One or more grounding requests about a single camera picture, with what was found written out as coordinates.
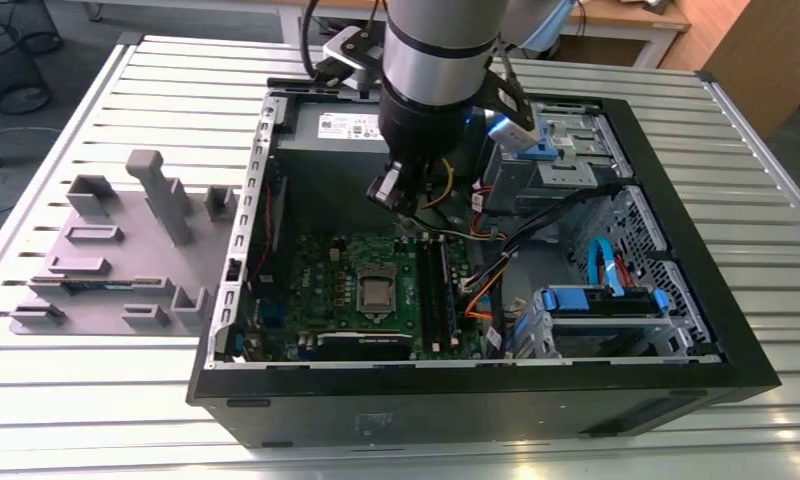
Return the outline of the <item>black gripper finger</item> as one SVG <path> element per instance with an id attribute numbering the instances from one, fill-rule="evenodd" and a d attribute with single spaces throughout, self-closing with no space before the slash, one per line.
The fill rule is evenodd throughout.
<path id="1" fill-rule="evenodd" d="M 408 215 L 415 215 L 420 206 L 427 202 L 427 193 L 432 190 L 432 185 L 439 182 L 440 171 L 442 160 L 432 157 L 427 160 L 409 186 Z"/>
<path id="2" fill-rule="evenodd" d="M 372 181 L 367 190 L 368 199 L 383 209 L 409 216 L 415 213 L 415 186 L 411 170 L 396 161 Z"/>

